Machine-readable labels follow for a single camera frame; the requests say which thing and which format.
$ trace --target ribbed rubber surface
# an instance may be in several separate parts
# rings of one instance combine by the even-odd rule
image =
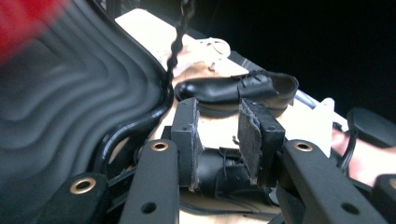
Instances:
[[[108,132],[170,106],[161,66],[114,24],[76,0],[0,68],[0,223],[35,223]]]

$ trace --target black shoe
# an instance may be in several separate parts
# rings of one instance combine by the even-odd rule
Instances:
[[[298,87],[293,76],[256,71],[242,76],[186,80],[175,86],[175,96],[178,101],[195,97],[200,111],[212,116],[236,113],[240,99],[248,98],[265,105],[279,117],[293,102]]]

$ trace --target dark background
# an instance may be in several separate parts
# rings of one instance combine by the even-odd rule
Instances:
[[[179,0],[141,0],[177,21]],[[191,28],[226,40],[261,67],[296,76],[317,100],[396,122],[396,1],[196,0]]]

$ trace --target twisted cord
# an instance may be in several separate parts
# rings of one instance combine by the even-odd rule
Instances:
[[[176,25],[177,37],[175,41],[171,45],[172,54],[171,57],[166,62],[167,71],[166,71],[166,80],[165,85],[170,83],[174,77],[173,69],[177,65],[177,55],[183,49],[182,38],[183,35],[186,34],[189,28],[189,20],[195,14],[195,0],[182,0],[181,1],[181,17],[180,21]]]

